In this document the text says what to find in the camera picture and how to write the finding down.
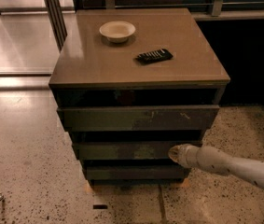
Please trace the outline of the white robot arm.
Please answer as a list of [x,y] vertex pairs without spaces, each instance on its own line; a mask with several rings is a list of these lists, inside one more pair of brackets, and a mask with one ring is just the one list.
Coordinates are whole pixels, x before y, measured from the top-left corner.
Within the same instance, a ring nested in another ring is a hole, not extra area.
[[169,158],[184,168],[217,175],[234,175],[264,190],[264,161],[231,156],[215,147],[183,144],[171,147]]

